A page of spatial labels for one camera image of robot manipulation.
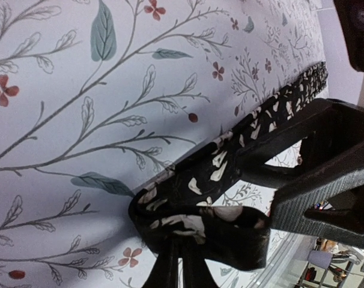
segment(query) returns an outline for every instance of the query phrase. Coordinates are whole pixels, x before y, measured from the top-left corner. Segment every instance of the black and white fabric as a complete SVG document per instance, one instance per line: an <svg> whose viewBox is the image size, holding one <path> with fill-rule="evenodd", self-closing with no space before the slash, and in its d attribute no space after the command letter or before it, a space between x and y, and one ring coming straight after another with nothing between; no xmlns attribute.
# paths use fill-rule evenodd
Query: black and white fabric
<svg viewBox="0 0 364 288"><path fill-rule="evenodd" d="M161 253L167 241L183 247L186 239L193 239L205 259L242 271L263 268L270 236L268 217L250 207L211 204L240 179L237 150L292 118L326 87L326 79L325 62L313 65L232 130L141 190L130 204L129 215L149 248Z"/></svg>

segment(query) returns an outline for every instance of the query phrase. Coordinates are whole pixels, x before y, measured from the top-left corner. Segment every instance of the floral pattern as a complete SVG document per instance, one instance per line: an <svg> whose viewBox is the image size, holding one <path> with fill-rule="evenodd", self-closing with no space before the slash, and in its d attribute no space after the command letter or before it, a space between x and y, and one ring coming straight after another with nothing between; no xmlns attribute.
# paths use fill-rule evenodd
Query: floral pattern
<svg viewBox="0 0 364 288"><path fill-rule="evenodd" d="M307 1L0 0L0 288L140 288L134 195L323 59ZM268 211L273 191L234 189L202 205Z"/></svg>

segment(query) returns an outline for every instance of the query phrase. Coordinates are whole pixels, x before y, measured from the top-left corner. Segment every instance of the folded fabric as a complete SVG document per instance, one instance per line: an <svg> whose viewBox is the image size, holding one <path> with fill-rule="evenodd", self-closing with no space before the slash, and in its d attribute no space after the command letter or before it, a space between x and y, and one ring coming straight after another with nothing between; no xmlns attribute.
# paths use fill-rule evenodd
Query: folded fabric
<svg viewBox="0 0 364 288"><path fill-rule="evenodd" d="M265 266L269 218L250 207L211 204L240 180L237 150L292 118L326 87L326 79L325 62L311 66L232 130L167 169L134 197L130 218L148 247L159 254L144 287L176 287L179 257L186 287L196 287L200 278L206 286L217 287L204 259L242 271Z"/></svg>

